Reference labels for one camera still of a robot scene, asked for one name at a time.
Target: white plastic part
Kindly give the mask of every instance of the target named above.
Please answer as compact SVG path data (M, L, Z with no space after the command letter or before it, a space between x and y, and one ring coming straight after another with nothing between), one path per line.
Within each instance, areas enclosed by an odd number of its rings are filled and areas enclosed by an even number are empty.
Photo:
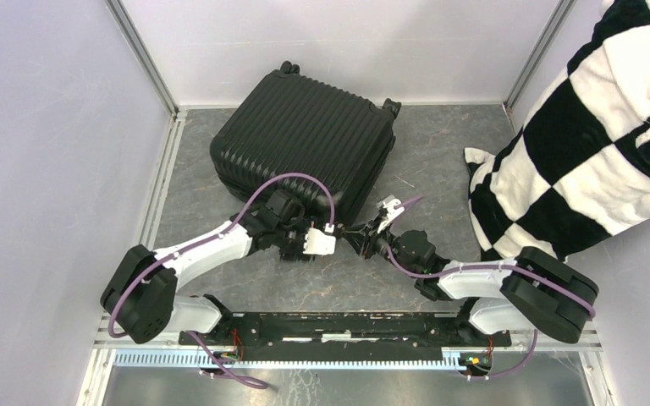
M303 254L306 255L331 255L335 252L335 243L337 239L332 232L335 230L333 224L325 226L325 231L329 230L330 234L318 230L317 228L308 228L303 246Z
M479 299L472 307L470 323L487 335L504 330L534 330L534 325L506 299Z
M173 313L164 332L194 330L208 333L220 321L220 310L210 300L198 297L175 296Z
M194 239L182 244L158 249L156 250L156 259L163 258L168 254L182 249L186 245L192 244L195 241L204 239L210 235L221 234L229 224L230 222L225 222L222 226L212 230L211 232L195 237ZM216 266L248 255L251 251L252 241L253 240L248 235L248 232L239 224L236 224L229 233L218 235L218 239L194 248L182 255L178 255L176 258L165 262L163 266L175 270L175 276L178 278L178 287L176 288L176 291L178 291L188 282L210 271Z
M402 213L405 212L404 207L400 207L399 209L395 209L396 206L399 206L402 204L402 201L399 199L395 199L394 196L390 195L383 199L383 201L377 203L377 208L384 208L387 210L387 213L385 214L385 218L380 222L380 226L377 228L377 233L381 233L385 228L387 228L392 222L394 221L395 218L399 217Z
M452 261L443 269L447 271L456 269L461 266L472 265L516 265L514 258L502 261L464 263ZM495 270L469 270L451 273L447 276L440 277L438 286L452 299L462 298L495 298L504 299L499 292L502 288L502 281L508 277L512 271L504 269Z

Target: ribbed suitcase shell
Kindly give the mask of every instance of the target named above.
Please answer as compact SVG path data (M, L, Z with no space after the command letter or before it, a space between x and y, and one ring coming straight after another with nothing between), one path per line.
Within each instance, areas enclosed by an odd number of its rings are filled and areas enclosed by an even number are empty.
M362 97L275 70L213 138L210 154L220 180L241 200L273 176L307 173L330 189L337 219L351 224L393 147L393 121L389 109ZM309 216L328 210L324 193L307 180L285 179L277 188L297 196Z

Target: gray tabletop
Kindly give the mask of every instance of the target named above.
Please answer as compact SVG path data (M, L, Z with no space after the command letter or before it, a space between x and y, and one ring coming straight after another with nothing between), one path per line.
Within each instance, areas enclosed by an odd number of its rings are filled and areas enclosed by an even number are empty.
M157 232L156 247L183 242L212 230L240 210L220 183L208 146L234 110L193 110L173 170ZM366 221L388 195L425 199L394 231L423 229L446 258L479 257L467 209L466 146L496 153L513 138L501 106L403 107L397 137L379 179L360 213ZM310 263L278 260L277 249L258 252L198 277L184 294L213 294L231 310L352 311L457 310L459 303L430 302L407 276L381 258L364 261L345 242L334 255Z

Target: checkered blanket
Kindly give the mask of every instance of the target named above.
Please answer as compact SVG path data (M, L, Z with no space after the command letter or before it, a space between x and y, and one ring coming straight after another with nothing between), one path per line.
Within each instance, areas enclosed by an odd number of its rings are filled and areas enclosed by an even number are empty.
M525 246L564 260L650 218L650 0L604 2L510 145L465 160L485 260Z

